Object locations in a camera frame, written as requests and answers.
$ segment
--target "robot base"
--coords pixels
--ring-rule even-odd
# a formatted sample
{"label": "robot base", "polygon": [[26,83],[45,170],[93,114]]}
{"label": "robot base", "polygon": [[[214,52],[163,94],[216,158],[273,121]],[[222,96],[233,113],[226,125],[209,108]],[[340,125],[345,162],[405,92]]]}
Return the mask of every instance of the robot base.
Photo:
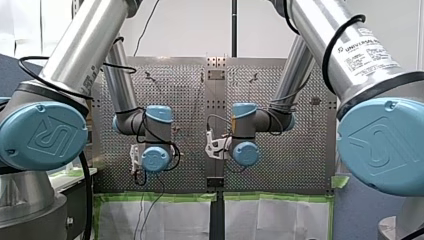
{"label": "robot base", "polygon": [[54,203],[21,218],[0,222],[2,239],[66,240],[66,197],[58,195]]}

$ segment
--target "metal bracket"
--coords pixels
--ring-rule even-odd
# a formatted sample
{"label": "metal bracket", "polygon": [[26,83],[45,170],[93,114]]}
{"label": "metal bracket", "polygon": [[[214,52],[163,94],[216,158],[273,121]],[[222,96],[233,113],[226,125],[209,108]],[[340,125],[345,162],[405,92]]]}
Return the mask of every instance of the metal bracket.
{"label": "metal bracket", "polygon": [[209,70],[208,80],[225,80],[224,70]]}
{"label": "metal bracket", "polygon": [[206,179],[206,184],[208,188],[223,188],[224,177],[208,177]]}

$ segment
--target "label sticker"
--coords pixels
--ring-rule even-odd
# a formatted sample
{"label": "label sticker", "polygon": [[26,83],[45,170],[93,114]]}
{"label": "label sticker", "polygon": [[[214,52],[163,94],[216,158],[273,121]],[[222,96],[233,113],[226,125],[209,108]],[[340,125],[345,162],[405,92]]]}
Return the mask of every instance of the label sticker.
{"label": "label sticker", "polygon": [[392,56],[373,36],[363,36],[344,44],[336,44],[333,53],[351,77],[363,78],[379,69],[399,67]]}

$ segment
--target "robotic arm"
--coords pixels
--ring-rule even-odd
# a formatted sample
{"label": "robotic arm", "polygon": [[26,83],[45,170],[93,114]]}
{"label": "robotic arm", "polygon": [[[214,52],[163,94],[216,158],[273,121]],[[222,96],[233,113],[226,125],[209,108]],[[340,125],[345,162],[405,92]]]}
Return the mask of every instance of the robotic arm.
{"label": "robotic arm", "polygon": [[[22,82],[0,112],[2,167],[47,171],[78,156],[87,140],[85,99],[105,59],[126,65],[122,43],[115,39],[140,3],[91,0],[82,5],[36,80]],[[139,108],[130,75],[114,67],[104,69],[116,111],[114,128],[125,135],[145,135],[141,160],[146,171],[166,169],[173,155],[171,109]]]}
{"label": "robotic arm", "polygon": [[[229,154],[224,157],[254,165],[259,159],[255,134],[293,127],[290,109],[315,60],[341,102],[337,149],[350,171],[385,193],[424,195],[424,97],[411,95],[411,89],[422,87],[424,73],[403,69],[365,26],[365,16],[352,14],[344,1],[271,2],[299,33],[283,78],[268,111],[254,103],[236,103],[231,144],[218,139],[221,145],[215,146],[226,145]],[[206,148],[209,156],[212,148]]]}

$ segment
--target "white cloth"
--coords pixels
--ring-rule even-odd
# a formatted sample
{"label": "white cloth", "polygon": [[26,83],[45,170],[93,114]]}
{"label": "white cloth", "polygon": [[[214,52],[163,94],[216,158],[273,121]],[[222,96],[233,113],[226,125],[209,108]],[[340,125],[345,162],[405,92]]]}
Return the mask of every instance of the white cloth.
{"label": "white cloth", "polygon": [[225,201],[226,240],[327,240],[330,203]]}
{"label": "white cloth", "polygon": [[[143,202],[136,239],[152,202]],[[139,202],[107,202],[100,209],[99,240],[133,239],[140,212]],[[210,202],[168,203],[153,206],[142,239],[209,240]]]}

